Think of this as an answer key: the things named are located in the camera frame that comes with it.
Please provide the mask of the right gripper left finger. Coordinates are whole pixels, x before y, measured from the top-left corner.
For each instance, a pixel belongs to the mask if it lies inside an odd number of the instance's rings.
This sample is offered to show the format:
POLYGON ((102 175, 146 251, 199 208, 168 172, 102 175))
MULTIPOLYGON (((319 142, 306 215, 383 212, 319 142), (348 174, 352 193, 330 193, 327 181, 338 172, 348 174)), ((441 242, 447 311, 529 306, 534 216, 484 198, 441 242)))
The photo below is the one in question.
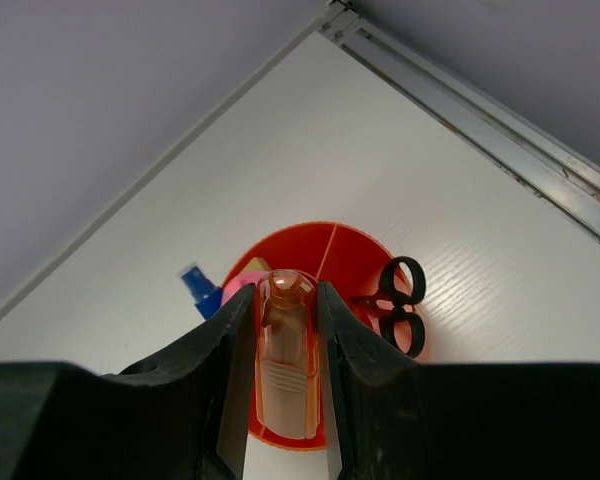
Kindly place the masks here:
POLYGON ((0 479, 239 479, 254 287, 118 374, 0 363, 0 479))

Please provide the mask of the orange highlighter pen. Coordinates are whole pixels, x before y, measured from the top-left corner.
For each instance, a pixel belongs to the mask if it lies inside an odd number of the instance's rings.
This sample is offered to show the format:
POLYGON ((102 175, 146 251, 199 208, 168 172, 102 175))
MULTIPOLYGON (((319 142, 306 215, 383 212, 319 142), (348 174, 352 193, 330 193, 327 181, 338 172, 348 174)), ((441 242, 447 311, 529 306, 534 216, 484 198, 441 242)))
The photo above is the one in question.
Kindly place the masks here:
POLYGON ((321 412, 316 286, 296 270, 272 270, 257 284, 255 313, 257 419, 283 439, 310 440, 321 412))

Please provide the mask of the clear bottle blue cap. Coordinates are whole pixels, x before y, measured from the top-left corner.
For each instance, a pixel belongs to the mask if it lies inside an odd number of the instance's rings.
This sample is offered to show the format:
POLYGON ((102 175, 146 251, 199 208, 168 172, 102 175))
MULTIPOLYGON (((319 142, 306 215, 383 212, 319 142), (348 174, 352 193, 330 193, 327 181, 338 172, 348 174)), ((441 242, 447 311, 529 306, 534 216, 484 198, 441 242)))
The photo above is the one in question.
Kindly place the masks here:
POLYGON ((179 277, 202 318, 210 320, 221 308, 223 289, 206 276, 198 263, 187 266, 179 273, 179 277))

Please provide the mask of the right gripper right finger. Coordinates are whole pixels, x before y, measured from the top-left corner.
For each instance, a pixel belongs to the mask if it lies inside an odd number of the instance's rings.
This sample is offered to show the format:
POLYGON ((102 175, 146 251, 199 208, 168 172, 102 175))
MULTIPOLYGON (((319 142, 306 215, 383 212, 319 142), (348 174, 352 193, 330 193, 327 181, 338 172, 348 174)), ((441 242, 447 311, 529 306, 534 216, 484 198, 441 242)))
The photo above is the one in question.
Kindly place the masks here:
POLYGON ((600 479, 600 363, 421 364, 321 283, 332 479, 600 479))

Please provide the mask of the black handled scissors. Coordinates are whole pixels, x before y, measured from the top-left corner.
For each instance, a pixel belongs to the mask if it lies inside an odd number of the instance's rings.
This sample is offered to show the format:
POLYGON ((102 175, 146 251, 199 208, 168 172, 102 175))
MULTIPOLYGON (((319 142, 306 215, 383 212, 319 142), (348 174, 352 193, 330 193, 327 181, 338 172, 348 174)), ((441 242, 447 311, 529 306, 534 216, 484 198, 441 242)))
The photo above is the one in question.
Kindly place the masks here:
POLYGON ((353 297, 350 303, 366 315, 378 318, 380 336, 406 356, 415 359, 425 347, 426 330, 421 316, 414 307, 419 305, 426 294, 426 277, 417 260, 408 256, 391 258, 383 267, 377 291, 372 295, 353 297), (410 293, 399 290, 395 283, 396 272, 404 265, 411 275, 410 293), (403 350, 396 339, 395 327, 404 324, 409 327, 409 348, 403 350))

